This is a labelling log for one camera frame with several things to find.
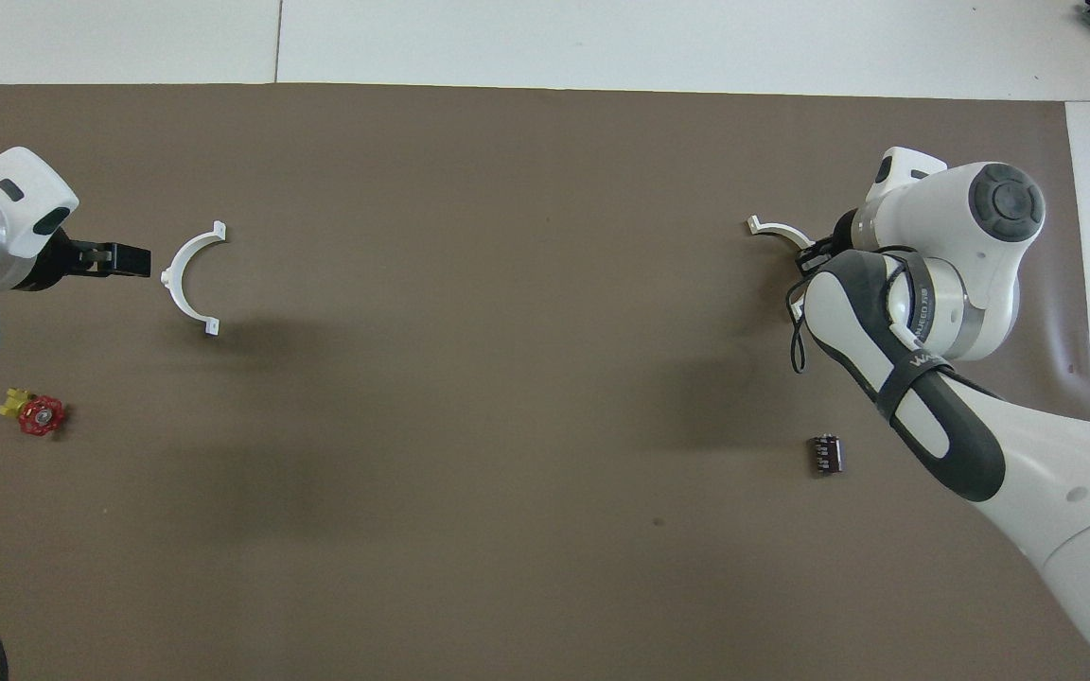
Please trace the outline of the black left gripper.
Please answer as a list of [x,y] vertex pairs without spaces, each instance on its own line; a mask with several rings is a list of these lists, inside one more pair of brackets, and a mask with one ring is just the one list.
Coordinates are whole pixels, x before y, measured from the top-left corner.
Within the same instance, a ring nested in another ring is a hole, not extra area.
[[66,276],[149,277],[152,251],[116,242],[88,242],[69,238],[65,230],[56,232],[36,255],[31,271],[13,290],[44,290]]

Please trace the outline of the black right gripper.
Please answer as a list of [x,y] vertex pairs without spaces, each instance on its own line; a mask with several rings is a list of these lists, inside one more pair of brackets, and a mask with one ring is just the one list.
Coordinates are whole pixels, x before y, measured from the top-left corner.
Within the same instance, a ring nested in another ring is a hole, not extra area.
[[861,208],[844,212],[836,222],[831,236],[819,238],[806,250],[799,250],[795,257],[799,273],[809,276],[818,272],[818,269],[829,263],[839,252],[865,250],[864,227],[865,221],[862,218]]

